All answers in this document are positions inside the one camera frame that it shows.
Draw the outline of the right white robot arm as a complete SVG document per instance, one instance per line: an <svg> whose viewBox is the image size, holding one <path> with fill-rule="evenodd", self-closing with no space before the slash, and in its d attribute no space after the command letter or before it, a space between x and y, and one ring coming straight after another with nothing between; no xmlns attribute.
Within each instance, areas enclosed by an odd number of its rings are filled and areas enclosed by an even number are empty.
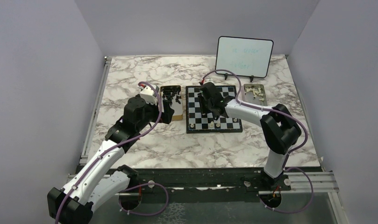
<svg viewBox="0 0 378 224"><path fill-rule="evenodd" d="M262 128L269 154L262 170L260 183L267 190L276 187L283 173L288 151L302 134L287 107L277 104L275 107L261 108L251 103L239 103L232 96L222 96L211 82L202 84L199 90L198 97L202 113L211 113L215 119L219 117L240 119Z"/></svg>

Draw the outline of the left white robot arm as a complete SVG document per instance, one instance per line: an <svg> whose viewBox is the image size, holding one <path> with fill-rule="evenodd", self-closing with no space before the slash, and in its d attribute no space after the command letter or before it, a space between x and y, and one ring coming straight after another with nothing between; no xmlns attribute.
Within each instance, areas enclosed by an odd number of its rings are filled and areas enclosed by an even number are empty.
<svg viewBox="0 0 378 224"><path fill-rule="evenodd" d="M94 212L118 192L133 192L124 200L124 210L134 209L141 200L138 172L122 165L107 179L104 175L134 144L143 137L150 123L169 124L174 110L167 100L155 104L136 95L128 100L124 114L108 130L97 153L74 178L61 189L47 194L49 214L61 224L87 224Z"/></svg>

